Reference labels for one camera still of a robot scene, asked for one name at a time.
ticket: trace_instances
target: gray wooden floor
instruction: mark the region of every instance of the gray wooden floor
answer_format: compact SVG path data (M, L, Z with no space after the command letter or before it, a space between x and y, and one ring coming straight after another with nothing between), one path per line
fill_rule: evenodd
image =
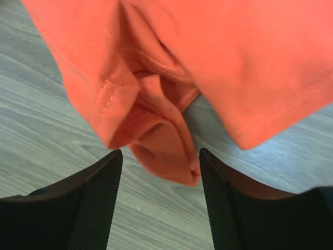
M333 105L254 150L229 139L207 101L184 113L197 149L291 192L333 185ZM61 76L18 0L0 0L0 197L28 194L108 153L68 102ZM123 149L109 249L213 249L202 184L148 174Z

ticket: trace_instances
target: wood grain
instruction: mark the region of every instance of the wood grain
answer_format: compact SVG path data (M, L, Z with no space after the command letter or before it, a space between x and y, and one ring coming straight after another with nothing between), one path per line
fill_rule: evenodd
M289 192L333 185L333 106L241 151L199 97L184 113L196 148ZM28 194L108 153L68 102L61 75L18 0L0 1L0 197ZM148 174L127 148L108 249L213 250L202 184Z

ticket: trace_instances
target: orange fabric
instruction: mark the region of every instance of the orange fabric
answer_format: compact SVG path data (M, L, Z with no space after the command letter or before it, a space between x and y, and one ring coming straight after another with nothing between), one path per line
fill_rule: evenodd
M331 0L22 2L81 116L164 179L198 182L199 91L243 149L333 100Z

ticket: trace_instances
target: orange pants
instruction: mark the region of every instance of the orange pants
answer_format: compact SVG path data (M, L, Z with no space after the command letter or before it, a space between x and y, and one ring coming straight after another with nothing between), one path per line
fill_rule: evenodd
M201 92L253 148L333 100L332 0L22 0L108 148L195 185L181 112Z

